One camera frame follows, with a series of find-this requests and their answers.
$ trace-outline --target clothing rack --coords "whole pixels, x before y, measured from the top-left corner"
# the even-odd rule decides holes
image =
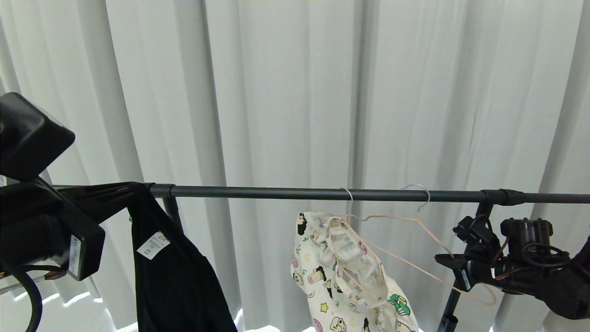
[[[590,204],[590,194],[523,193],[510,189],[451,191],[451,190],[370,190],[329,188],[265,188],[215,187],[148,183],[150,192],[162,198],[172,221],[182,227],[176,197],[259,198],[283,200],[342,200],[348,201],[431,201],[449,203],[479,203],[476,215],[490,216],[494,205],[514,206],[523,203]],[[56,189],[69,186],[54,186]],[[458,319],[454,311],[461,293],[451,290],[438,332],[453,332]]]

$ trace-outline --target black fabric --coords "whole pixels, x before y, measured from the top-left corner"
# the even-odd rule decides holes
[[[135,190],[137,201],[129,213],[139,331],[237,331],[207,258],[172,223],[147,187]],[[170,244],[150,261],[137,249],[157,231]]]

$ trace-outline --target white label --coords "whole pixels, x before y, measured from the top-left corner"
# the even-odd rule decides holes
[[[152,260],[160,250],[164,249],[169,244],[170,241],[168,241],[162,232],[156,232],[146,241],[146,243],[139,247],[137,252],[142,254],[145,258]]]
[[[80,273],[80,244],[80,240],[72,235],[70,241],[70,266],[68,270],[75,276],[78,276]]]
[[[467,290],[471,289],[471,284],[469,283],[469,278],[467,277],[467,273],[465,273],[465,270],[461,270],[461,274],[463,275],[463,281],[465,281],[465,286],[467,287]]]

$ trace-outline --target silver hanger hook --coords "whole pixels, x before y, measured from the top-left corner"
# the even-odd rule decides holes
[[[348,195],[350,195],[350,208],[346,209],[346,213],[350,213],[350,210],[352,210],[352,202],[355,201],[354,197],[352,197],[352,193],[350,192],[350,190],[346,189],[346,188],[340,188],[340,189],[344,189],[346,190],[346,192],[348,193]]]
[[[422,205],[420,205],[420,206],[418,207],[418,211],[416,211],[416,213],[418,213],[418,212],[420,212],[420,209],[421,209],[421,208],[425,207],[425,206],[426,206],[428,203],[430,203],[430,192],[428,191],[428,189],[426,189],[426,188],[425,188],[423,185],[421,185],[421,184],[408,184],[408,185],[406,185],[404,188],[402,188],[402,190],[404,190],[404,189],[408,189],[408,188],[412,187],[413,185],[415,185],[416,187],[420,187],[420,188],[424,189],[424,191],[426,191],[426,195],[428,195],[428,200],[426,201],[426,203],[424,203],[424,204],[422,204]]]

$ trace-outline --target curtain fold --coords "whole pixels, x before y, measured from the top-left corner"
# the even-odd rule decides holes
[[[76,133],[47,171],[54,184],[584,193],[588,31],[583,0],[0,0],[0,92],[21,92]],[[306,297],[289,277],[296,216],[341,214],[347,202],[178,201],[187,237],[211,261],[232,313],[243,308],[247,329],[309,327]],[[352,211],[414,217],[418,206],[354,202]],[[430,203],[420,217],[462,252],[451,229],[476,208]],[[508,217],[546,218],[552,244],[575,253],[588,232],[584,212],[523,204],[491,216],[496,230]],[[105,327],[136,320],[128,217],[103,223],[91,284],[52,284],[65,298],[100,296],[112,317]],[[357,226],[452,282],[432,258],[443,250],[415,224]],[[379,256],[421,328],[436,330],[450,290]],[[492,307],[461,298],[457,331],[558,326],[534,298],[494,292]],[[490,298],[482,287],[473,293]]]

